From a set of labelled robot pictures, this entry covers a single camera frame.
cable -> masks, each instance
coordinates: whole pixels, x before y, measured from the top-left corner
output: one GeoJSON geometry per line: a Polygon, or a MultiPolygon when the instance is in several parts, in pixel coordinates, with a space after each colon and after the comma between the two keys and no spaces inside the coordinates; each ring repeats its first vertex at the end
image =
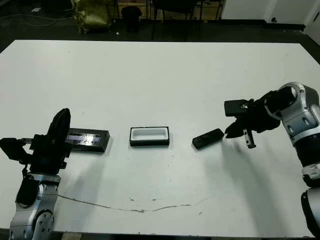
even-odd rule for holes
{"type": "Polygon", "coordinates": [[[11,18],[11,17],[17,17],[17,16],[28,16],[28,17],[34,17],[34,18],[46,19],[46,20],[65,20],[65,19],[70,19],[70,18],[65,18],[65,17],[62,17],[62,18],[51,18],[51,17],[44,17],[44,16],[36,16],[36,15],[31,15],[31,14],[13,14],[13,15],[8,15],[8,16],[2,16],[2,17],[0,17],[0,20],[1,19],[6,19],[6,18],[11,18]]]}
{"type": "Polygon", "coordinates": [[[57,19],[57,20],[55,20],[53,22],[50,22],[48,24],[40,24],[40,25],[31,24],[31,23],[29,23],[27,21],[24,21],[24,20],[21,20],[21,19],[5,19],[3,21],[18,21],[18,22],[22,22],[24,24],[27,24],[27,25],[29,25],[31,27],[46,27],[46,26],[50,26],[52,24],[55,24],[59,20],[67,20],[67,19],[72,19],[72,17],[68,17],[68,18],[64,18],[64,19],[57,19]]]}
{"type": "Polygon", "coordinates": [[[72,17],[65,17],[66,15],[70,14],[71,12],[67,12],[66,14],[64,14],[62,17],[60,18],[51,18],[51,17],[44,17],[44,16],[36,16],[36,15],[31,15],[31,14],[22,14],[22,13],[19,13],[19,14],[13,14],[13,15],[8,15],[8,16],[2,16],[0,17],[0,20],[2,21],[18,21],[18,22],[21,22],[21,23],[24,23],[24,24],[27,24],[31,27],[47,27],[47,26],[50,26],[50,25],[53,25],[55,24],[57,21],[60,21],[60,20],[67,20],[67,19],[72,19],[72,17]],[[6,19],[6,18],[11,18],[11,17],[17,17],[17,16],[27,16],[27,17],[34,17],[34,18],[38,18],[38,19],[45,19],[45,20],[50,20],[52,22],[50,23],[47,23],[47,24],[31,24],[27,21],[24,21],[24,20],[21,20],[21,19],[6,19]]]}

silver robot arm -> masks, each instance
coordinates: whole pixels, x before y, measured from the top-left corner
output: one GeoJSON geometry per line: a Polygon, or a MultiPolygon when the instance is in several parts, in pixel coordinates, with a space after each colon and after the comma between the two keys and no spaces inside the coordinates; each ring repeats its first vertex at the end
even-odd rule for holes
{"type": "Polygon", "coordinates": [[[302,164],[302,177],[310,187],[301,195],[302,209],[312,234],[320,237],[320,107],[319,95],[311,87],[290,82],[262,98],[224,103],[225,115],[236,121],[226,138],[245,136],[254,148],[251,130],[261,133],[282,122],[302,164]]]}
{"type": "Polygon", "coordinates": [[[25,165],[22,183],[17,193],[16,212],[10,223],[10,240],[48,240],[54,227],[54,208],[58,198],[60,169],[71,152],[65,143],[70,128],[70,111],[62,109],[53,118],[46,135],[29,138],[3,138],[0,148],[11,160],[25,165]],[[31,144],[33,154],[23,149],[31,144]]]}
{"type": "Polygon", "coordinates": [[[28,173],[21,184],[10,223],[10,240],[47,240],[54,227],[54,207],[58,198],[58,175],[28,173]],[[33,194],[31,205],[25,194],[33,194]]]}

white tabletop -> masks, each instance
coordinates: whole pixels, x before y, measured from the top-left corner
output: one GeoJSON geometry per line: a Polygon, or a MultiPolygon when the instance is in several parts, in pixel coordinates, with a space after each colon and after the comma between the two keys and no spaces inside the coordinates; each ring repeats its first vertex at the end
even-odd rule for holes
{"type": "MultiPolygon", "coordinates": [[[[17,40],[0,54],[0,138],[71,127],[109,130],[105,154],[71,153],[56,231],[237,237],[311,236],[301,164],[283,127],[196,151],[192,138],[233,122],[224,101],[288,82],[320,92],[299,44],[17,40]],[[168,148],[132,148],[130,127],[169,126],[168,148]]],[[[22,165],[0,151],[0,228],[15,213],[22,165]]]]}

black bag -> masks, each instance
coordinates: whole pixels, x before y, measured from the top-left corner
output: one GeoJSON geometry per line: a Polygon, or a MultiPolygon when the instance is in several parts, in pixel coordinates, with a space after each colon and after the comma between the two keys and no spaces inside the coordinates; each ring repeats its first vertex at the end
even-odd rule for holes
{"type": "Polygon", "coordinates": [[[142,15],[140,8],[136,6],[126,6],[121,10],[126,31],[136,33],[139,31],[139,17],[142,15]]]}

scratch on table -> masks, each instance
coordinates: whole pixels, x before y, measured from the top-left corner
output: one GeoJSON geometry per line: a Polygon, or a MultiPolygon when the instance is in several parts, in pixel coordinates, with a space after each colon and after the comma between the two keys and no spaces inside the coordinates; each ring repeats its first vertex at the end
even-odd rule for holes
{"type": "Polygon", "coordinates": [[[60,198],[63,199],[67,199],[67,200],[71,200],[74,202],[78,202],[78,203],[82,203],[82,204],[89,204],[92,206],[96,206],[96,207],[101,207],[101,208],[105,208],[105,209],[112,209],[112,210],[119,210],[119,211],[125,211],[125,212],[137,212],[140,214],[144,214],[145,212],[157,212],[160,210],[164,210],[164,209],[170,209],[170,208],[180,208],[180,207],[191,207],[191,206],[195,206],[198,205],[199,203],[203,202],[204,200],[197,202],[196,204],[180,204],[180,205],[170,205],[170,206],[163,206],[157,209],[126,209],[126,208],[119,208],[119,207],[112,207],[112,206],[107,206],[107,205],[101,205],[101,204],[97,204],[97,203],[93,203],[93,202],[89,202],[89,201],[82,201],[82,200],[78,200],[72,197],[67,197],[67,196],[63,196],[58,194],[58,196],[60,198]]]}

